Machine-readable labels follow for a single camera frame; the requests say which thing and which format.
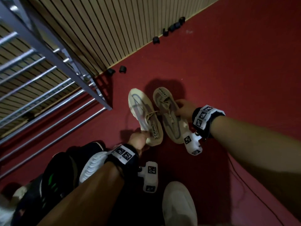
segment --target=black wrist strap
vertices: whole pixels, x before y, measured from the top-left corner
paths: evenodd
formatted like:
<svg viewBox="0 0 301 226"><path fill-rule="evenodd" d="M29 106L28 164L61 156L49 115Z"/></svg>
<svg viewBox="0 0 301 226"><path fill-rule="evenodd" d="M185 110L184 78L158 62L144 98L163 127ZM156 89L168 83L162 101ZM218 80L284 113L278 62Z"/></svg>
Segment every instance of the black wrist strap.
<svg viewBox="0 0 301 226"><path fill-rule="evenodd" d="M136 149L130 144L123 144L115 148L108 155L106 162L110 161L123 171L125 181L137 178L139 156Z"/></svg>
<svg viewBox="0 0 301 226"><path fill-rule="evenodd" d="M193 127L202 138L212 138L210 126L213 120L219 116L225 116L224 111L208 105L197 108L192 114Z"/></svg>

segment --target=red floor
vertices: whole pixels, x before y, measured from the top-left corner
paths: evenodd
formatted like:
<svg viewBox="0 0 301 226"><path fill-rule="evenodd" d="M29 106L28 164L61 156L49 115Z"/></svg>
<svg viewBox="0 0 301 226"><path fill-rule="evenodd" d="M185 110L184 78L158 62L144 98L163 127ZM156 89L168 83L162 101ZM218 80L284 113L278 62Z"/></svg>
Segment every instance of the red floor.
<svg viewBox="0 0 301 226"><path fill-rule="evenodd" d="M9 182L26 184L42 173L56 152L71 145L101 139L112 147L126 141L139 127L128 108L127 96L132 88L141 89L152 98L153 90L164 86L175 99L186 98L199 106L209 104L224 110L229 117L301 140L300 4L301 0L218 1L188 20L180 30L161 37L160 45L149 44L117 64L116 70L124 65L127 73L115 73L105 80L106 86L99 81L113 99L113 110L105 111L2 179L0 188ZM11 159L1 172L102 108L94 105ZM50 125L64 113L65 110L53 114L44 123ZM40 128L32 128L20 139L29 138ZM3 152L24 141L20 139ZM160 146L145 152L141 164L145 161L159 164L160 181L156 194L140 198L140 202L148 201L141 204L142 216L156 219L148 213L160 214L164 188L168 182L177 180L189 189L199 224L231 221L235 225L280 225L232 172L224 149L214 140L208 142L201 155L193 157L184 145L174 144L165 135ZM284 225L300 225L257 180L237 163L234 165Z"/></svg>

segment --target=person's left arm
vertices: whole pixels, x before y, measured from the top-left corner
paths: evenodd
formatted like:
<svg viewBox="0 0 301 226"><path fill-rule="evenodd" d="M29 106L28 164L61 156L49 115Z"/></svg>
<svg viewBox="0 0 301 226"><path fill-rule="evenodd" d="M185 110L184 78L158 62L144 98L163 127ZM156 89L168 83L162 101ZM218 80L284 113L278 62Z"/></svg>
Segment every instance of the person's left arm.
<svg viewBox="0 0 301 226"><path fill-rule="evenodd" d="M141 155L145 149L145 133L134 133L128 144ZM105 163L90 178L56 205L38 226L105 225L124 185L122 169Z"/></svg>

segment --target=person's left hand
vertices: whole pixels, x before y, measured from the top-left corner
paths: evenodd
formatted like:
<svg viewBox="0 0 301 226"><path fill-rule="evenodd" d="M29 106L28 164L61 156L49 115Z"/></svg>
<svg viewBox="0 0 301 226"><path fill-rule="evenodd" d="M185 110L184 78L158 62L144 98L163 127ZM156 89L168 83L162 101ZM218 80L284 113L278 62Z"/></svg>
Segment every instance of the person's left hand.
<svg viewBox="0 0 301 226"><path fill-rule="evenodd" d="M128 144L136 148L139 157L142 155L142 152L149 149L148 145L145 145L146 139L150 137L150 133L146 131L135 132L130 136Z"/></svg>

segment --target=black cable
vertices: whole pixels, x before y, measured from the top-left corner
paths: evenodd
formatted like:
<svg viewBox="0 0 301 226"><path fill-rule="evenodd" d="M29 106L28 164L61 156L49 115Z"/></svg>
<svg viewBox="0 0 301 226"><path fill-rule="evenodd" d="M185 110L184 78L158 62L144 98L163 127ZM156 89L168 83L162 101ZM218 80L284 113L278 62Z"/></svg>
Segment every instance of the black cable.
<svg viewBox="0 0 301 226"><path fill-rule="evenodd" d="M280 224L282 225L282 226L284 226L284 223L279 219L279 217L276 215L276 213L274 213L274 211L263 201L263 200L261 200L261 198L260 197L258 197L258 195L256 194L256 193L254 193L254 191L247 185L247 183L241 178L241 176L239 176L239 174L237 173L237 171L235 170L235 168L234 168L234 166L233 166L233 164L232 164L232 161L231 161L231 159L230 159L230 157L229 157L229 155L228 155L228 153L226 153L227 154L227 156L228 156L228 159L229 159L229 161L230 161L230 163L231 163L231 166L232 166L232 168L233 168L233 170L234 170L234 172L237 174L237 176L241 179L241 181L249 188L249 190L274 214L274 216L277 218L277 220L280 222Z"/></svg>

